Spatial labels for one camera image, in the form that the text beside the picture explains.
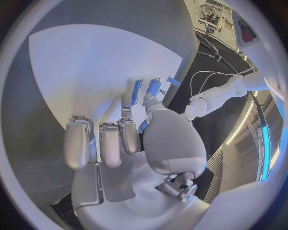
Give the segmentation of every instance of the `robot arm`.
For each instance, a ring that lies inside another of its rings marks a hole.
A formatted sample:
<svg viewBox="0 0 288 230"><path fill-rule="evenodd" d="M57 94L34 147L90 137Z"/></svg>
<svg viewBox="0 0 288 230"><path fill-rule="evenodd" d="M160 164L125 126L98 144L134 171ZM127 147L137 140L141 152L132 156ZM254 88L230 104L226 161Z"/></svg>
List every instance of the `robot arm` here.
<svg viewBox="0 0 288 230"><path fill-rule="evenodd" d="M220 108L231 97L243 97L248 91L267 90L264 78L259 72L246 76L235 75L220 87L214 87L190 98L185 115L191 120L202 117Z"/></svg>

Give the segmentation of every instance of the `white cable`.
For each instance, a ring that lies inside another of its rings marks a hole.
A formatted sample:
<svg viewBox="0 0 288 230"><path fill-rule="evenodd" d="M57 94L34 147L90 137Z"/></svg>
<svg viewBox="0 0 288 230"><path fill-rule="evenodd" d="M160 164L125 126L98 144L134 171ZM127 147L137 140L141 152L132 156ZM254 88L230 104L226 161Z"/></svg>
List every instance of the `white cable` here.
<svg viewBox="0 0 288 230"><path fill-rule="evenodd" d="M191 80L190 80L190 92L191 92L191 97L193 96L193 94L192 94L192 79L193 79L193 77L194 77L197 73L201 73L201 72L205 72L205 73L219 73L219 74L223 74L223 75L234 76L234 75L246 73L246 72L248 72L248 71L250 71L250 70L253 70L253 69L254 69L254 68L249 68L249 69L247 69L247 70L244 70L244 71L242 71L242 72L240 72L240 73L235 73L235 74L221 73L221 72L216 72L216 71L205 71L205 70L198 71L198 72L196 72L196 73L193 74L193 76L191 77Z"/></svg>

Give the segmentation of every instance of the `white panel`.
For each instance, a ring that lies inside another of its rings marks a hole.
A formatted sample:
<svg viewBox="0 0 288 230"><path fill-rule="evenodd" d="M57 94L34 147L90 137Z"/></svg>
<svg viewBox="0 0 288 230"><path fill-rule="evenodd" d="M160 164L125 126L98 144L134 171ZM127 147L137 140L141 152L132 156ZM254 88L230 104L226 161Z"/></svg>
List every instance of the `white panel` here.
<svg viewBox="0 0 288 230"><path fill-rule="evenodd" d="M95 122L120 118L120 96L128 79L174 77L182 58L145 37L117 28L73 24L49 28L29 37L38 87L53 115L66 128L72 114ZM135 106L137 126L144 108Z"/></svg>

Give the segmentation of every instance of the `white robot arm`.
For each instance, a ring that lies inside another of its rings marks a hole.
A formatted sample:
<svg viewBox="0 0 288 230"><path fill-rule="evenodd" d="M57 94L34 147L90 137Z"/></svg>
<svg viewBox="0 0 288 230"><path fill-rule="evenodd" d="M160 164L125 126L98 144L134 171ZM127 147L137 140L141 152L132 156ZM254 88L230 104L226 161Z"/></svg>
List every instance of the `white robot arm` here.
<svg viewBox="0 0 288 230"><path fill-rule="evenodd" d="M242 97L247 91L268 90L264 78L259 72L246 76L235 75L220 87L214 87L190 98L185 115L193 120L220 108L231 97Z"/></svg>

